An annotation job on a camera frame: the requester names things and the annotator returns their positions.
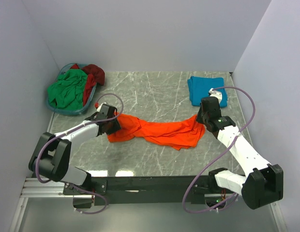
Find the orange t shirt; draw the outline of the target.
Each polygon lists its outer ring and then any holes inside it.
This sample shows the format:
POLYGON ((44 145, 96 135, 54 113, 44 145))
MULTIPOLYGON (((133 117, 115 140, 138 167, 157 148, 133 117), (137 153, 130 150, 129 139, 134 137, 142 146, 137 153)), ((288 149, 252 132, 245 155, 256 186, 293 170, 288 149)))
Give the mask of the orange t shirt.
POLYGON ((196 115, 179 122, 148 122, 138 117, 121 114, 121 129, 107 138, 109 142, 126 142, 133 138, 169 146, 175 150, 194 148, 205 134, 204 125, 196 121, 196 115))

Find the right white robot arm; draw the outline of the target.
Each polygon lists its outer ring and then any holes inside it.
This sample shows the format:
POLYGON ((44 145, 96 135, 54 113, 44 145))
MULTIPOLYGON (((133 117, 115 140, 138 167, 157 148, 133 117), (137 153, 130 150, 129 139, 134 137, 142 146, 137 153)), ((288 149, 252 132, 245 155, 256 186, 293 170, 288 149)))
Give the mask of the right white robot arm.
POLYGON ((284 172, 280 165, 272 165, 249 144, 235 122, 221 114, 219 100, 205 97, 196 120, 229 149, 244 171, 244 175, 232 173, 226 168, 209 172, 208 189, 218 193, 223 188, 243 197, 247 206, 257 209, 279 201, 284 194, 284 172))

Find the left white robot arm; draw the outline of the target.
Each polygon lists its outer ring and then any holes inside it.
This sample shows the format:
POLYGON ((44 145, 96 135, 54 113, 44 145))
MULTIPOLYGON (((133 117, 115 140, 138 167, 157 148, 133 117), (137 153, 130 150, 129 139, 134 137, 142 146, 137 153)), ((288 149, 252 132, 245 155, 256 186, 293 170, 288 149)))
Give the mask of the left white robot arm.
POLYGON ((91 174, 70 165, 71 152, 89 139, 119 131, 117 114, 116 107, 103 103, 79 125, 56 134, 43 133, 29 161, 29 170, 37 177, 74 185, 80 194, 89 193, 93 189, 91 174))

